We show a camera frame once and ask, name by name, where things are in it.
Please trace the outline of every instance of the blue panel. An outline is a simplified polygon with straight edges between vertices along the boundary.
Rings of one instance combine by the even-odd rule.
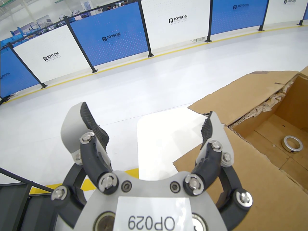
[[[307,6],[306,6],[306,13],[305,13],[305,15],[304,15],[304,20],[305,19],[308,19],[308,4],[307,4]]]
[[[10,49],[1,50],[0,56],[1,97],[9,96],[15,92],[38,84],[36,79],[27,71]]]
[[[94,66],[148,50],[137,2],[77,20],[71,26]]]
[[[213,0],[211,34],[261,25],[267,0]]]

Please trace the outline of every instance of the perforated panel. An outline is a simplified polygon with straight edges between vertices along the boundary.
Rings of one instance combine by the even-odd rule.
[[[22,65],[10,49],[0,54],[0,95],[9,96],[15,92],[38,84],[36,79]]]
[[[141,4],[152,49],[208,34],[210,0],[143,0]]]
[[[62,26],[21,45],[16,53],[41,82],[89,69],[68,26]]]
[[[71,26],[94,66],[148,50],[137,2],[75,21]]]
[[[269,1],[265,24],[302,20],[308,2],[308,0]]]
[[[267,0],[213,0],[211,34],[261,25]]]
[[[304,19],[308,19],[308,4],[307,4],[307,7],[306,7],[306,13],[304,15]]]

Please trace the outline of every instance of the black metal post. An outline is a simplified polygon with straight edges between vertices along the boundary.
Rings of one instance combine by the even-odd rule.
[[[205,42],[211,42],[212,16],[213,16],[213,0],[210,0],[209,33]]]
[[[141,15],[141,20],[142,20],[143,30],[144,30],[144,34],[145,34],[145,39],[146,39],[146,41],[147,41],[148,50],[149,50],[149,55],[148,55],[148,57],[152,57],[152,56],[154,56],[154,55],[152,54],[152,51],[151,51],[151,46],[150,46],[150,41],[149,41],[147,26],[146,26],[146,24],[145,24],[145,19],[144,19],[143,9],[142,9],[142,5],[141,5],[141,0],[137,0],[137,1],[138,1],[139,11],[140,11],[140,15]]]
[[[89,66],[91,67],[92,73],[97,72],[97,70],[96,70],[96,69],[94,68],[94,66],[91,64],[91,62],[90,62],[90,60],[89,60],[89,58],[88,58],[86,52],[84,51],[83,47],[81,46],[79,40],[77,39],[77,36],[76,36],[75,32],[73,31],[73,28],[72,28],[72,26],[71,26],[71,24],[70,24],[70,20],[68,19],[67,16],[64,16],[64,21],[65,21],[66,25],[68,26],[68,29],[70,30],[71,34],[73,35],[73,37],[74,37],[74,39],[75,39],[75,41],[76,41],[78,47],[80,48],[80,50],[81,50],[83,56],[85,57],[85,59],[87,60]]]
[[[16,55],[16,57],[19,59],[19,61],[23,64],[23,66],[25,66],[25,68],[30,72],[30,74],[36,79],[36,81],[38,81],[40,83],[40,85],[43,88],[46,88],[48,85],[45,85],[44,83],[42,83],[37,77],[36,75],[34,75],[34,73],[29,69],[29,67],[23,62],[23,60],[20,58],[20,56],[15,52],[15,50],[13,49],[13,45],[11,42],[9,42],[8,47],[12,50],[12,52],[14,53],[14,55]]]
[[[3,103],[5,103],[5,102],[7,102],[8,101],[8,99],[7,98],[3,98],[3,97],[1,97],[0,96],[0,106],[3,104]]]
[[[0,173],[6,175],[6,176],[8,176],[8,177],[11,177],[11,178],[13,178],[13,179],[15,179],[15,180],[18,180],[18,181],[20,181],[20,182],[23,182],[23,183],[25,183],[25,184],[29,184],[29,185],[31,185],[31,186],[33,186],[33,187],[40,188],[40,189],[43,189],[43,190],[46,190],[46,191],[49,191],[49,192],[53,192],[53,191],[54,191],[54,190],[51,189],[51,188],[48,188],[48,187],[43,186],[43,185],[41,185],[41,184],[38,184],[38,183],[35,183],[35,182],[33,182],[33,181],[30,181],[30,180],[27,180],[27,179],[25,179],[25,178],[22,178],[21,176],[18,176],[18,175],[16,175],[16,174],[13,174],[13,173],[11,173],[11,172],[9,172],[9,171],[7,171],[7,170],[1,168],[1,167],[0,167]]]
[[[306,9],[305,9],[304,15],[303,15],[303,19],[302,19],[301,21],[299,21],[299,23],[297,24],[298,26],[303,26],[304,17],[305,17],[305,15],[306,15],[307,10],[308,10],[308,3],[307,3],[307,6],[306,6]]]
[[[260,25],[259,29],[257,29],[257,31],[264,31],[263,30],[263,26],[264,26],[264,22],[265,22],[265,17],[266,17],[266,13],[267,13],[267,8],[269,6],[269,2],[270,0],[267,0],[267,3],[266,3],[266,7],[265,7],[265,12],[264,12],[264,17],[263,17],[263,22],[262,24]]]

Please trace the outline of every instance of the white sheet of paper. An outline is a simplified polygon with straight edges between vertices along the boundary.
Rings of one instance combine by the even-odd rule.
[[[113,231],[193,231],[189,198],[119,197]]]

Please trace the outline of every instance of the joyson logo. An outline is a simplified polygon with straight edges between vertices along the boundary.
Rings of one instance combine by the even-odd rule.
[[[175,18],[170,18],[169,19],[169,24],[177,24],[177,23],[181,23],[187,21],[187,15],[183,15],[183,16],[179,16],[179,17],[175,17]]]
[[[56,53],[53,53],[51,55],[44,56],[43,59],[44,59],[44,61],[49,62],[49,61],[52,61],[54,59],[58,59],[60,57],[61,56],[59,55],[59,52],[56,52]]]
[[[294,4],[296,0],[284,0],[283,4]]]
[[[244,4],[239,4],[239,5],[233,5],[233,9],[236,10],[236,9],[239,9],[239,8],[248,8],[249,6],[249,3],[244,3]]]
[[[7,77],[8,75],[11,75],[11,73],[5,73],[2,76],[0,76],[0,80],[4,79],[5,77]]]
[[[121,33],[118,32],[118,33],[115,33],[115,34],[108,35],[107,37],[104,36],[104,37],[102,37],[102,40],[103,40],[103,42],[105,42],[105,41],[108,41],[108,40],[110,40],[114,37],[120,37],[120,36],[121,36]]]

